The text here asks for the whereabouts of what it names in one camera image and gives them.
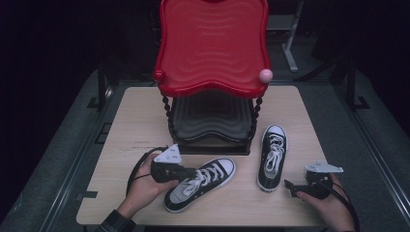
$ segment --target wooden table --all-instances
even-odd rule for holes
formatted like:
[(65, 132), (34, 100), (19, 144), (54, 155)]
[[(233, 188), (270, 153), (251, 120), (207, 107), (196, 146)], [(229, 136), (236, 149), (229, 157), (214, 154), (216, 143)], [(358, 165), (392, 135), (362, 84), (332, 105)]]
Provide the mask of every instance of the wooden table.
[[(281, 125), (289, 143), (282, 180), (306, 183), (305, 166), (326, 160), (305, 105), (296, 87), (270, 86), (261, 105), (257, 131), (248, 156), (230, 156), (237, 164), (231, 182), (195, 200), (180, 214), (163, 207), (163, 195), (141, 210), (133, 220), (142, 225), (186, 226), (317, 226), (318, 214), (298, 198), (291, 197), (283, 181), (272, 193), (256, 184), (263, 131)], [(88, 191), (77, 214), (80, 224), (100, 224), (122, 202), (127, 180), (140, 157), (151, 148), (171, 146), (161, 94), (155, 87), (129, 88), (119, 106), (96, 166)], [(199, 167), (217, 156), (183, 155), (183, 165)]]

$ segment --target human hand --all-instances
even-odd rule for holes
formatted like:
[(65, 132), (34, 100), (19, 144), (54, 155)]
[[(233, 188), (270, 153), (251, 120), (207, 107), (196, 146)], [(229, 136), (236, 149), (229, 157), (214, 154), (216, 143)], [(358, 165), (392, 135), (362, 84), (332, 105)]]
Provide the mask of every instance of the human hand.
[[(331, 177), (335, 184), (333, 189), (343, 196), (344, 199), (348, 200), (346, 194), (341, 189), (340, 180), (333, 173), (331, 173)], [(302, 191), (296, 192), (296, 195), (315, 208), (333, 231), (355, 231), (354, 220), (350, 212), (333, 194), (330, 194), (323, 200)]]
[(132, 218), (136, 212), (153, 202), (161, 193), (178, 185), (178, 181), (157, 183), (149, 175), (151, 173), (151, 162), (158, 154), (151, 154), (139, 167), (135, 177), (140, 177), (132, 182), (126, 199), (118, 207), (117, 212), (125, 218)]

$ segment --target red plastic lid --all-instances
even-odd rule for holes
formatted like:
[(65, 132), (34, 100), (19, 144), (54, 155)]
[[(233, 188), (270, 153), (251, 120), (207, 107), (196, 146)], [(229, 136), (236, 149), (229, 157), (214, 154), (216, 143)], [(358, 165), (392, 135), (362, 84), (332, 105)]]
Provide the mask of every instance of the red plastic lid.
[(270, 68), (266, 0), (162, 0), (161, 50), (154, 78), (163, 95), (218, 89), (263, 96), (259, 73)]

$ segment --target black sneaker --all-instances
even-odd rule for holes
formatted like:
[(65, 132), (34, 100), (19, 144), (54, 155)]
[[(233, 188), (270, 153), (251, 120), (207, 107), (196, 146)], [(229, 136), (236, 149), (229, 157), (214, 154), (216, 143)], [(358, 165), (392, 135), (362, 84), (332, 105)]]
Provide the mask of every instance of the black sneaker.
[(278, 125), (269, 126), (262, 137), (262, 158), (257, 184), (265, 192), (278, 187), (287, 150), (286, 133)]
[(235, 173), (232, 159), (218, 158), (203, 164), (194, 178), (187, 178), (166, 193), (163, 206), (170, 213), (180, 213), (196, 198), (226, 185)]

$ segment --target white shoelace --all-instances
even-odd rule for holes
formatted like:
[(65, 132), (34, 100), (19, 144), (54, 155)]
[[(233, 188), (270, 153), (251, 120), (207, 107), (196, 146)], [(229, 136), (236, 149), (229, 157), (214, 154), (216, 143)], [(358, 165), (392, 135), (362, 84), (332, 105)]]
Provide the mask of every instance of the white shoelace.
[(212, 164), (214, 167), (208, 167), (206, 169), (196, 170), (196, 177), (188, 181), (188, 186), (184, 189), (184, 195), (189, 196), (199, 189), (199, 187), (207, 186), (211, 182), (216, 181), (220, 177), (223, 178), (223, 171), (218, 167), (216, 163)]
[(271, 146), (271, 152), (268, 154), (268, 161), (266, 162), (265, 169), (268, 172), (278, 173), (280, 161), (283, 158), (283, 138), (275, 134), (269, 135), (269, 143)]

